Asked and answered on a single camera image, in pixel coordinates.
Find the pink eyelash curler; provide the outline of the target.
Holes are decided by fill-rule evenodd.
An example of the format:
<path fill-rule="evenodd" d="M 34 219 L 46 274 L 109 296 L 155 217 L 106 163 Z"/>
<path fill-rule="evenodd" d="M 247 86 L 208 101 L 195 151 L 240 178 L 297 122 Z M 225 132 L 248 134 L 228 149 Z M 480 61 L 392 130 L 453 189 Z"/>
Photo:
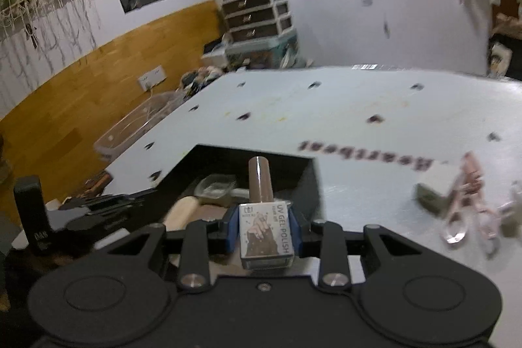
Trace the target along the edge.
<path fill-rule="evenodd" d="M 442 240 L 451 248 L 465 242 L 471 232 L 487 258 L 499 247 L 500 216 L 484 198 L 484 173 L 473 152 L 467 152 L 461 162 L 460 174 L 452 190 L 452 199 L 441 228 Z"/>

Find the white three drawer unit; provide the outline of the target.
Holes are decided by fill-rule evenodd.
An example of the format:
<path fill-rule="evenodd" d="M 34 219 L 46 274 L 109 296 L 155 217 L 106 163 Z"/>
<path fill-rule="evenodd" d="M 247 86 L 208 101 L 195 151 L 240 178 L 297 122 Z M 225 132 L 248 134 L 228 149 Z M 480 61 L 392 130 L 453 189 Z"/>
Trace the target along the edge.
<path fill-rule="evenodd" d="M 294 29 L 287 0 L 225 0 L 221 10 L 235 43 L 282 36 Z"/>

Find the clear plastic storage bin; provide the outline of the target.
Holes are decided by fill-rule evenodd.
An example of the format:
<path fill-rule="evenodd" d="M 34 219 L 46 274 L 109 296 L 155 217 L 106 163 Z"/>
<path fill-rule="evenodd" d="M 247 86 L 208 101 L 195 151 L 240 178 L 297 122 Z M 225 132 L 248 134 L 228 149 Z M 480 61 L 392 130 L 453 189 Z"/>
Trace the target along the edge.
<path fill-rule="evenodd" d="M 103 134 L 93 145 L 106 162 L 113 162 L 139 138 L 184 103 L 183 92 L 151 95 Z"/>

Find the black storage box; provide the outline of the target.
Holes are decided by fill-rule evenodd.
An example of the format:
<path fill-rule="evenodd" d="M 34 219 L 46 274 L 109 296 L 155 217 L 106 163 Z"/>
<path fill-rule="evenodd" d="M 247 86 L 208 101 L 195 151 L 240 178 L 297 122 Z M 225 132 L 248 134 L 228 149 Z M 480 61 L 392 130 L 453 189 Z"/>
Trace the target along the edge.
<path fill-rule="evenodd" d="M 137 231 L 145 225 L 164 220 L 170 208 L 181 198 L 194 196 L 196 185 L 212 174 L 235 176 L 237 186 L 249 189 L 249 165 L 256 152 L 222 146 L 197 145 L 168 173 L 155 172 L 155 187 L 97 198 L 78 199 L 66 203 L 66 211 L 85 207 L 87 213 L 68 222 L 62 231 L 61 242 L 73 255 L 81 255 L 104 237 L 119 230 Z M 239 228 L 236 206 L 246 199 L 227 199 L 223 203 L 197 198 L 200 207 L 191 220 L 215 219 L 225 222 L 225 228 L 215 234 L 216 242 L 209 246 L 213 274 L 283 276 L 287 268 L 247 270 L 235 252 Z"/>

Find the beige plastic scoop tool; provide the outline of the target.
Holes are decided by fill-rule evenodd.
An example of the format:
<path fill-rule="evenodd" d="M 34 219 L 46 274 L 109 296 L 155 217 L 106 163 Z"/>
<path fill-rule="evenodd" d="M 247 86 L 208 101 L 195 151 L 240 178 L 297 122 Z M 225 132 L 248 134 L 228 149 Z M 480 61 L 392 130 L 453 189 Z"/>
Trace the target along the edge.
<path fill-rule="evenodd" d="M 212 174 L 196 185 L 194 195 L 199 199 L 223 203 L 227 199 L 248 200 L 250 191 L 238 187 L 235 176 Z"/>

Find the white usb charger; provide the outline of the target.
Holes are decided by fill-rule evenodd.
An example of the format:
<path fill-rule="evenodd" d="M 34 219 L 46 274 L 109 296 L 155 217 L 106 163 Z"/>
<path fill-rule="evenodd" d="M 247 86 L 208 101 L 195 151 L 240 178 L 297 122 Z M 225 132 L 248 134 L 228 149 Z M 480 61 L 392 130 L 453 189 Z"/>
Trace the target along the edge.
<path fill-rule="evenodd" d="M 434 162 L 419 178 L 415 186 L 415 198 L 421 207 L 439 216 L 445 213 L 454 197 L 459 167 Z"/>

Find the wooden oval block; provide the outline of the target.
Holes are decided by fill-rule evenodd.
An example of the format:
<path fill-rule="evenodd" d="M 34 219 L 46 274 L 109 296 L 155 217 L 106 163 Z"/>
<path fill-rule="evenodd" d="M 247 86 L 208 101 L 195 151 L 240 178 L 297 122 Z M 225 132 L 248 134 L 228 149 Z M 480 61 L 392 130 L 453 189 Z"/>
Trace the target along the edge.
<path fill-rule="evenodd" d="M 194 196 L 187 196 L 176 201 L 164 217 L 163 224 L 166 230 L 183 230 L 198 207 L 200 207 L 200 203 Z"/>

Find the white wall power socket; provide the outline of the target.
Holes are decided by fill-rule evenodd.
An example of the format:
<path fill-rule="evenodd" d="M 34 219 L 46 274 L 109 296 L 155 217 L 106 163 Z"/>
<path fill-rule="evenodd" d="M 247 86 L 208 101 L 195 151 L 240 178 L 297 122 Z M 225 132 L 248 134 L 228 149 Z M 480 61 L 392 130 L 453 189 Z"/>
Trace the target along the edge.
<path fill-rule="evenodd" d="M 165 81 L 166 75 L 162 65 L 158 65 L 151 71 L 147 71 L 141 77 L 138 78 L 138 84 L 144 92 L 149 92 L 153 87 L 161 84 Z"/>

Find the gel polish bottle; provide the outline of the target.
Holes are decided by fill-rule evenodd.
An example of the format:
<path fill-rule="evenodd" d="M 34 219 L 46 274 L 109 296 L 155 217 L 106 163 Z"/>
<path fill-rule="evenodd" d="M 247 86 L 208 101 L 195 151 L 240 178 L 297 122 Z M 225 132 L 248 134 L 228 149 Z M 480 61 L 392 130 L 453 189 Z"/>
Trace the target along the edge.
<path fill-rule="evenodd" d="M 287 201 L 275 199 L 269 162 L 249 161 L 249 201 L 239 206 L 241 264 L 247 270 L 289 267 L 295 250 Z"/>

